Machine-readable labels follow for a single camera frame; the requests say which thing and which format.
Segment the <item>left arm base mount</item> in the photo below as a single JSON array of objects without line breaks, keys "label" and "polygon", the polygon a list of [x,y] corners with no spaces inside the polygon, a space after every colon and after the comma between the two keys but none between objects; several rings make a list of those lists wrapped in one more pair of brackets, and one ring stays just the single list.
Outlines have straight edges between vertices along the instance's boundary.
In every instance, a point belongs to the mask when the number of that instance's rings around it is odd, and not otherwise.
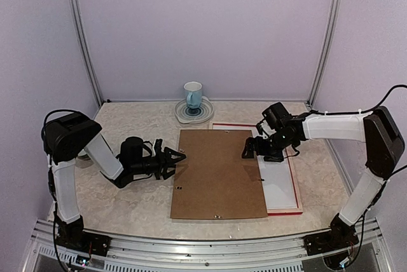
[{"label": "left arm base mount", "polygon": [[111,237],[85,231],[77,241],[74,241],[72,238],[64,238],[60,235],[56,238],[56,244],[67,249],[87,253],[88,255],[106,257],[111,244]]}]

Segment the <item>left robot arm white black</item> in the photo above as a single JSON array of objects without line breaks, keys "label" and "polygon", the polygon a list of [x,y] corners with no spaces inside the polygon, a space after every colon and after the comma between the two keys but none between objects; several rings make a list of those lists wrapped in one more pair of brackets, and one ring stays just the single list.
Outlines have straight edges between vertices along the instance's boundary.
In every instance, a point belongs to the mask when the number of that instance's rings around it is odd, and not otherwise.
[{"label": "left robot arm white black", "polygon": [[79,158],[88,158],[101,174],[117,188],[154,177],[166,180],[186,155],[140,137],[128,137],[114,154],[102,135],[101,125],[79,111],[63,109],[59,118],[46,116],[41,129],[43,148],[48,158],[48,186],[55,203],[54,221],[59,244],[71,244],[81,250],[89,243],[83,230],[76,194],[75,166]]}]

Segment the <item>brown cardboard backing board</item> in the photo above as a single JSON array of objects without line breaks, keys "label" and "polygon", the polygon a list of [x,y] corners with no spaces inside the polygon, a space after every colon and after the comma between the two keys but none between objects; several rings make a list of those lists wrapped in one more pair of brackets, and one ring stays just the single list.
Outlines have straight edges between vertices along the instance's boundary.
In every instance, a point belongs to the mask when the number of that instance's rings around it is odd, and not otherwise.
[{"label": "brown cardboard backing board", "polygon": [[258,162],[241,157],[249,130],[181,130],[171,219],[267,217]]}]

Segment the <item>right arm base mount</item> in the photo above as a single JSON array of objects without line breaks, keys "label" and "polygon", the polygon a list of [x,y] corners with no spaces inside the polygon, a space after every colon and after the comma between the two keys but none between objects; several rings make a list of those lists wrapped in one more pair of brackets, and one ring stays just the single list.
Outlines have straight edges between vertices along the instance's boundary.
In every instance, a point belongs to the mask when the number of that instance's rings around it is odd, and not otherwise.
[{"label": "right arm base mount", "polygon": [[354,247],[359,243],[355,226],[349,226],[337,216],[331,221],[329,229],[303,238],[307,255],[336,253],[324,256],[324,264],[333,271],[344,269],[352,262]]}]

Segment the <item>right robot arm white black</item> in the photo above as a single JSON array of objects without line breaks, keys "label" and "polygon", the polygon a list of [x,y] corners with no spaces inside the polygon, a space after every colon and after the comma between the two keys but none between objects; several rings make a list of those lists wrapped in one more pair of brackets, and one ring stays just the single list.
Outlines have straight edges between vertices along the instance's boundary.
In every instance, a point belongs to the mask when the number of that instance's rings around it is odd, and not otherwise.
[{"label": "right robot arm white black", "polygon": [[308,235],[304,241],[309,252],[334,250],[361,242],[355,231],[357,221],[381,197],[388,180],[405,150],[405,141],[389,110],[378,105],[367,111],[325,112],[308,111],[292,115],[281,103],[272,104],[262,112],[257,123],[257,137],[249,137],[242,151],[243,159],[261,156],[265,161],[282,162],[283,150],[293,151],[308,140],[351,142],[358,149],[361,175],[346,204],[330,223],[329,230]]}]

